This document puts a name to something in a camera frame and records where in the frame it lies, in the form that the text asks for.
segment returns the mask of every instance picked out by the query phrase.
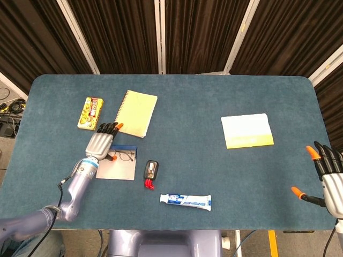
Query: blue table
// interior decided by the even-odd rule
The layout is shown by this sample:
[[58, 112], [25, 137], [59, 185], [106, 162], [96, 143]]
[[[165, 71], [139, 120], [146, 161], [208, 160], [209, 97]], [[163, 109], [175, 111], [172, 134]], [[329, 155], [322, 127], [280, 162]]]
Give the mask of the blue table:
[[[321, 196], [305, 146], [328, 144], [315, 91], [303, 77], [212, 75], [43, 75], [31, 88], [0, 190], [0, 217], [56, 202], [56, 184], [84, 157], [92, 131], [77, 128], [87, 96], [103, 98], [112, 122], [126, 90], [158, 96], [138, 146], [134, 181], [94, 179], [70, 229], [330, 229], [326, 209], [299, 201], [298, 186]], [[274, 146], [226, 149], [220, 117], [266, 113]], [[155, 191], [143, 186], [147, 160], [159, 161]], [[212, 195], [212, 211], [170, 206], [160, 193]]]

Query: black curtain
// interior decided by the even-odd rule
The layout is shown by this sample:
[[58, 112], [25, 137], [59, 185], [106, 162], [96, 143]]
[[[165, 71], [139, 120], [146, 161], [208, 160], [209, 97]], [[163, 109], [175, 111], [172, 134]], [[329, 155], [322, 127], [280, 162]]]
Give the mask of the black curtain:
[[0, 71], [25, 93], [41, 74], [92, 73], [56, 1], [0, 1]]
[[230, 74], [309, 77], [342, 44], [342, 0], [261, 0]]
[[69, 0], [100, 73], [158, 73], [153, 0]]
[[343, 64], [322, 80], [315, 90], [330, 143], [343, 152]]
[[167, 73], [223, 71], [249, 0], [166, 0]]

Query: toothpaste tube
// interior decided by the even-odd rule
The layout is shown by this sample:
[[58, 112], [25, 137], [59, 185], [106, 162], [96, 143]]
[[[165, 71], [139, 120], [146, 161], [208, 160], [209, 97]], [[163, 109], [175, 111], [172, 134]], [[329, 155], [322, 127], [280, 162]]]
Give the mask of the toothpaste tube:
[[211, 211], [211, 195], [196, 196], [182, 194], [161, 194], [160, 202], [169, 205], [184, 205]]

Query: yellow sticky note pad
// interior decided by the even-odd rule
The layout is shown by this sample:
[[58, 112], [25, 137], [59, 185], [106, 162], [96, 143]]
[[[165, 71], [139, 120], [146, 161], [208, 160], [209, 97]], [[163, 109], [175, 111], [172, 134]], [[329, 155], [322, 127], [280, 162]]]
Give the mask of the yellow sticky note pad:
[[273, 145], [266, 114], [221, 117], [227, 149]]

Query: yellow notebook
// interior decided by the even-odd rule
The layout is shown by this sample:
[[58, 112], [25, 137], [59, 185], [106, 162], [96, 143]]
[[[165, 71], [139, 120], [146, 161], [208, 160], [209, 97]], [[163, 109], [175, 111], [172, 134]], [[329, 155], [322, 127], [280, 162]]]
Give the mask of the yellow notebook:
[[143, 138], [149, 127], [157, 96], [128, 90], [115, 122], [123, 123], [120, 132]]
[[228, 149], [273, 145], [266, 114], [221, 117]]

